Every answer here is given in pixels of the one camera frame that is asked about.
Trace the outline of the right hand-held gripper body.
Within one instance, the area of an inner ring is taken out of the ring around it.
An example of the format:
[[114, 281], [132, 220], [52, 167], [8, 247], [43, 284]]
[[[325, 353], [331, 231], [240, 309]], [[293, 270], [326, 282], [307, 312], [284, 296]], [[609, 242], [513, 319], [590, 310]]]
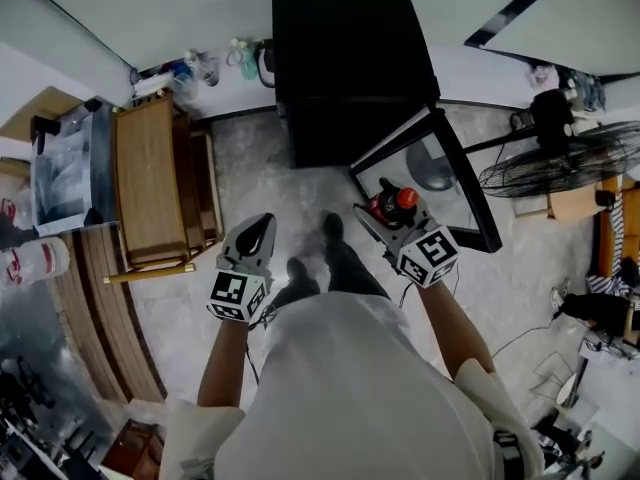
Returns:
[[455, 266], [459, 248], [449, 228], [434, 219], [415, 221], [412, 226], [383, 226], [384, 257], [393, 269], [416, 285], [426, 288], [441, 280]]

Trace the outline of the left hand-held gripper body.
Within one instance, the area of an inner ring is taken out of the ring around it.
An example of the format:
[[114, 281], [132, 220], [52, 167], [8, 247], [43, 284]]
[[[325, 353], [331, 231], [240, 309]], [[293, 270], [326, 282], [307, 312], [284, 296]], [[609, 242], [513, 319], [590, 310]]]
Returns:
[[224, 247], [206, 309], [218, 319], [249, 323], [271, 290], [269, 262], [263, 254], [246, 257]]

